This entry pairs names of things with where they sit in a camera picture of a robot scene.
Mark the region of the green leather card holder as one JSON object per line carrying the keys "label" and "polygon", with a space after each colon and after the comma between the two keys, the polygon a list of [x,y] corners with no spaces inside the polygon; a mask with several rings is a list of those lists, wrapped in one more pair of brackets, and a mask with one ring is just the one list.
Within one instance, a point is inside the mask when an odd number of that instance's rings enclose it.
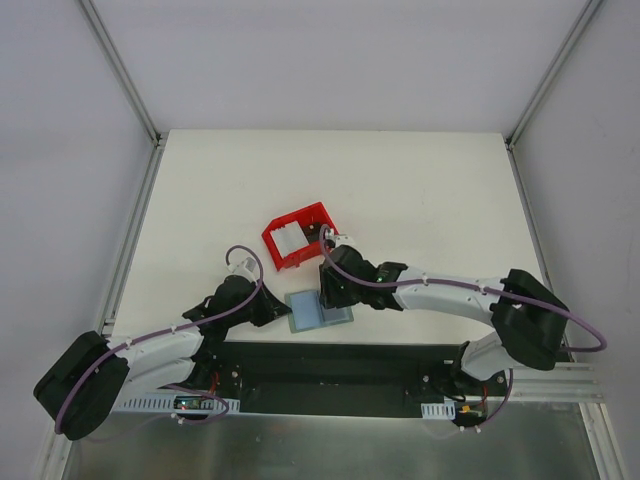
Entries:
{"label": "green leather card holder", "polygon": [[319,293],[318,290],[305,290],[285,295],[285,304],[292,309],[292,313],[288,315],[292,333],[332,327],[323,323],[325,308],[320,304]]}

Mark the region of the red plastic card bin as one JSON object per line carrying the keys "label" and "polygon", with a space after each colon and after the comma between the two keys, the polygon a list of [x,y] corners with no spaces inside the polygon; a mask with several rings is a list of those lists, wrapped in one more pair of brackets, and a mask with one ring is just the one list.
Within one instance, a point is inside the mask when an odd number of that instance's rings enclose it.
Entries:
{"label": "red plastic card bin", "polygon": [[322,202],[316,202],[269,222],[262,240],[277,271],[299,267],[321,254],[319,231],[323,225],[337,230]]}

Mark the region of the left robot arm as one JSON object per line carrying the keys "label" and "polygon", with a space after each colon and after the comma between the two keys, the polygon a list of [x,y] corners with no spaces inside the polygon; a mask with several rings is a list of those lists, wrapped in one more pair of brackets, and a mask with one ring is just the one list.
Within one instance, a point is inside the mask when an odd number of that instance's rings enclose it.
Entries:
{"label": "left robot arm", "polygon": [[290,313],[264,284],[229,275],[163,335],[136,343],[106,340],[95,331],[81,334],[36,383],[33,396],[59,434],[80,440],[116,406],[139,394],[169,384],[204,387],[214,349],[231,328],[243,323],[263,327]]}

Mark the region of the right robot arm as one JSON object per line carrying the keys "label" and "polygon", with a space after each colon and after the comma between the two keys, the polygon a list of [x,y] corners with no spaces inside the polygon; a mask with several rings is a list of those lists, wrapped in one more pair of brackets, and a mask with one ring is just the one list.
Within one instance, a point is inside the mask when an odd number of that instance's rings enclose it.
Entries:
{"label": "right robot arm", "polygon": [[325,308],[364,304],[375,310],[435,311],[491,327],[490,334],[460,346],[450,382],[461,394],[473,394],[508,368],[555,368],[567,307],[524,270],[494,278],[433,277],[404,263],[375,266],[342,245],[325,255],[319,279]]}

